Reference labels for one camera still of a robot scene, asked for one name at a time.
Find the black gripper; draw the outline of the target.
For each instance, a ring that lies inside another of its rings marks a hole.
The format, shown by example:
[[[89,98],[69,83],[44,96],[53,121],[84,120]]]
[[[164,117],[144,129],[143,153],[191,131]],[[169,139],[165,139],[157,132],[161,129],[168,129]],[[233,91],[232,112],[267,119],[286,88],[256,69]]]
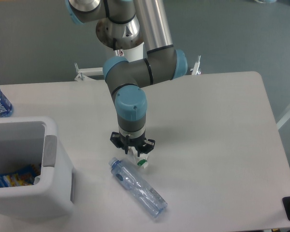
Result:
[[[141,136],[132,138],[129,135],[122,135],[119,132],[112,132],[110,141],[115,145],[116,148],[120,148],[125,151],[125,154],[128,154],[129,146],[136,148],[137,156],[141,154],[148,154],[155,148],[156,141],[153,139],[145,139],[145,133]]]

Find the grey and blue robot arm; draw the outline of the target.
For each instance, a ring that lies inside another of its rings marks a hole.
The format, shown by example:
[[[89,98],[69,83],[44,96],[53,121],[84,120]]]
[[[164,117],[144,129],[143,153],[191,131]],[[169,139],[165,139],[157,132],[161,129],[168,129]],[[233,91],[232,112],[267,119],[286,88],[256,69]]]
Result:
[[[117,113],[118,132],[110,140],[138,154],[154,149],[155,141],[145,136],[147,99],[144,87],[173,80],[187,73],[182,50],[176,50],[161,0],[68,0],[73,22],[96,21],[96,35],[105,46],[128,50],[144,45],[146,55],[129,61],[115,55],[102,68]]]

